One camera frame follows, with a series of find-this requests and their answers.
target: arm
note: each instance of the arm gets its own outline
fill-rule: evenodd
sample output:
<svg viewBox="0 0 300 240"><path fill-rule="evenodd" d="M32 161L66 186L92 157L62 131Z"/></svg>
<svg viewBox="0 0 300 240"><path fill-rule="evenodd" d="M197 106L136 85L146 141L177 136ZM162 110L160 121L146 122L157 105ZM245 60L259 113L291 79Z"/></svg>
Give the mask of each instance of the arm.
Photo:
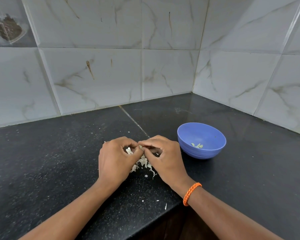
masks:
<svg viewBox="0 0 300 240"><path fill-rule="evenodd" d="M139 144L144 146L145 156L162 180L183 198L195 181L186 172L179 143L162 136L155 136L149 140L140 141ZM162 153L160 157L155 157L152 154L153 151ZM188 204L220 240L281 239L201 187L197 187L192 192Z"/></svg>
<svg viewBox="0 0 300 240"><path fill-rule="evenodd" d="M134 153L125 153L125 146L135 148ZM94 185L20 239L75 239L102 203L128 177L142 155L138 143L127 137L105 142L99 154L99 178Z"/></svg>

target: tiled wall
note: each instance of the tiled wall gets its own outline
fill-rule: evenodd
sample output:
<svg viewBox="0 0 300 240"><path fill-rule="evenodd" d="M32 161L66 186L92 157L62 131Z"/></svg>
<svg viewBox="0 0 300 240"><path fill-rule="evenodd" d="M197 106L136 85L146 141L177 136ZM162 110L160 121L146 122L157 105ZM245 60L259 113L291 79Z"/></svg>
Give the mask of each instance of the tiled wall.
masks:
<svg viewBox="0 0 300 240"><path fill-rule="evenodd" d="M300 0L210 0L193 92L300 133Z"/></svg>
<svg viewBox="0 0 300 240"><path fill-rule="evenodd" d="M208 1L0 0L0 126L191 92Z"/></svg>

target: bowl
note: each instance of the bowl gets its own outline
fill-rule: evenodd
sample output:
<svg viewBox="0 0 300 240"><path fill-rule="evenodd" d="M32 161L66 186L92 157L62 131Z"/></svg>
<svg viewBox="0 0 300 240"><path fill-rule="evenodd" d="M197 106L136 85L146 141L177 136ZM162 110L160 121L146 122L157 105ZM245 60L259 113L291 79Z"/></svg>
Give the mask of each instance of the bowl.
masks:
<svg viewBox="0 0 300 240"><path fill-rule="evenodd" d="M202 123L185 123L179 126L178 141L180 147L189 156L197 159L215 157L227 143L225 136L216 128Z"/></svg>

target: orange wristband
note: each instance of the orange wristband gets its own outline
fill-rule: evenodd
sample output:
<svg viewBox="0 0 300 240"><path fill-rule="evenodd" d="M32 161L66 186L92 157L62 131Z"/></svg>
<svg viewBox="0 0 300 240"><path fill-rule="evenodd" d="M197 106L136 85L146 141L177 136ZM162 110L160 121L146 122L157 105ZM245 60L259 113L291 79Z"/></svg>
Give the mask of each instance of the orange wristband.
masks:
<svg viewBox="0 0 300 240"><path fill-rule="evenodd" d="M197 188L198 186L201 186L202 185L200 183L195 183L194 185L191 186L191 188L188 190L188 192L185 194L184 198L183 198L183 204L185 206L188 206L188 199L189 199L189 196L191 195L191 193L195 190L195 188Z"/></svg>

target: speckled black granite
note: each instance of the speckled black granite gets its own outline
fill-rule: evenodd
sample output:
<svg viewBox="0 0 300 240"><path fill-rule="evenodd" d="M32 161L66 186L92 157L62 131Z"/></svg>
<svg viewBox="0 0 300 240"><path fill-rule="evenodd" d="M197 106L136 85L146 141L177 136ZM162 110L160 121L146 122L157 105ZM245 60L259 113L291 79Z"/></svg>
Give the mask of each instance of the speckled black granite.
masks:
<svg viewBox="0 0 300 240"><path fill-rule="evenodd" d="M300 239L300 135L194 94L123 107L150 136L177 140L185 122L218 128L226 147L206 161L183 153L189 175L279 236ZM0 239L22 236L83 193L98 178L102 143L124 135L146 139L118 107L0 128ZM78 239L127 239L181 201L139 170Z"/></svg>
<svg viewBox="0 0 300 240"><path fill-rule="evenodd" d="M188 174L230 206L284 239L300 239L300 135L195 94L127 104L149 134L177 140L177 128L200 122L227 145L207 161L183 153Z"/></svg>

